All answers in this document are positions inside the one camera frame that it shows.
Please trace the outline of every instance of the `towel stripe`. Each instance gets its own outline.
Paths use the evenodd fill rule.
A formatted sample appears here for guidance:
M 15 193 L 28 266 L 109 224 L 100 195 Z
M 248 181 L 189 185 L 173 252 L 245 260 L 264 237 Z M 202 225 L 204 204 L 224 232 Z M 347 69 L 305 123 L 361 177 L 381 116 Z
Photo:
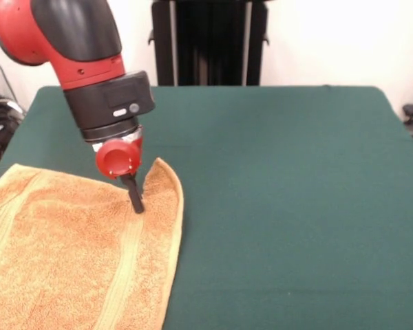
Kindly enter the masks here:
M 133 281 L 137 266 L 140 235 L 144 221 L 129 221 L 120 240 L 120 260 L 112 283 L 107 291 L 100 316 L 94 330 L 115 329 L 124 312 L 123 307 L 129 298 L 129 286 Z
M 38 182 L 39 176 L 35 175 L 25 186 L 23 191 L 27 189 L 30 191 L 29 186 L 36 185 Z M 0 251 L 2 251 L 5 246 L 8 237 L 11 233 L 12 224 L 14 223 L 14 218 L 17 213 L 20 212 L 20 209 L 23 203 L 26 201 L 27 194 L 21 193 L 13 198 L 11 198 L 6 204 L 0 207 Z

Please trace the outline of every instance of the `small button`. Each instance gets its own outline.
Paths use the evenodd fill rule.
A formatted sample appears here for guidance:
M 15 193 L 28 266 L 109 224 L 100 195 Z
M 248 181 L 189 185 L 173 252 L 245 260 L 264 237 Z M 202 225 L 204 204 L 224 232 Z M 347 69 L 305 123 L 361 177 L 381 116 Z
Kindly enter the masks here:
M 139 112 L 139 106 L 136 103 L 131 103 L 129 110 L 131 113 L 138 113 Z
M 120 110 L 114 111 L 114 112 L 113 112 L 113 116 L 114 116 L 114 117 L 120 117 L 120 116 L 125 115 L 126 113 L 127 113 L 127 110 L 126 110 L 126 109 L 120 109 Z

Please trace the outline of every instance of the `black metal stand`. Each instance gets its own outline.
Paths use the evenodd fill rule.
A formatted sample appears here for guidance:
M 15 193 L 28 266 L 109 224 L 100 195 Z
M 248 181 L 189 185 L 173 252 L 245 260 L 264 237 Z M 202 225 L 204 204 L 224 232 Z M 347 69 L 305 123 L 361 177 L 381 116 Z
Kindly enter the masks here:
M 151 9 L 160 86 L 260 84 L 262 1 L 154 0 Z

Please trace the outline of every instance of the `black cable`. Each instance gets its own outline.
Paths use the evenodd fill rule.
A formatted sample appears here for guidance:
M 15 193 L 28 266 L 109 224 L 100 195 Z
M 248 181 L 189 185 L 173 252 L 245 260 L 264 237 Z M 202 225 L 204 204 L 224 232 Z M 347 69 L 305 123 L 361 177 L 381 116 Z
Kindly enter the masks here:
M 9 83 L 8 77 L 6 77 L 6 74 L 5 74 L 4 70 L 3 70 L 3 68 L 1 67 L 1 65 L 0 65 L 0 72 L 1 72 L 1 74 L 3 75 L 3 78 L 5 79 L 6 85 L 9 87 L 9 90 L 10 90 L 10 92 L 11 92 L 11 94 L 12 94 L 12 97 L 14 98 L 15 102 L 18 103 L 18 100 L 17 100 L 17 97 L 15 96 L 14 90 L 12 89 L 12 86 L 11 86 L 11 84 Z
M 0 159 L 23 118 L 24 115 L 15 109 L 0 105 Z

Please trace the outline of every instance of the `cable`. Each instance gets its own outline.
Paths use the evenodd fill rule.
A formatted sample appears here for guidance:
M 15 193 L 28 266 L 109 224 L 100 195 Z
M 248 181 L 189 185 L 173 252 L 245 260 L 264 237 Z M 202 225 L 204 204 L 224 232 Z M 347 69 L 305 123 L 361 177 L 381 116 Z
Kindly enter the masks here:
M 16 102 L 6 98 L 0 99 L 0 159 L 24 117 L 22 109 Z
M 1 65 L 0 65 L 0 72 L 1 72 L 1 74 L 3 74 L 3 78 L 5 79 L 6 85 L 9 87 L 9 90 L 12 94 L 12 97 L 14 98 L 15 102 L 18 102 L 17 97 L 15 96 L 14 90 L 12 89 L 12 86 L 9 83 L 8 77 L 6 77 L 6 74 L 3 70 L 3 68 L 1 67 Z
M 0 103 L 6 103 L 6 105 L 8 105 L 10 108 L 13 108 L 15 111 L 18 111 L 22 115 L 27 114 L 27 111 L 23 109 L 23 107 L 9 98 L 0 98 Z

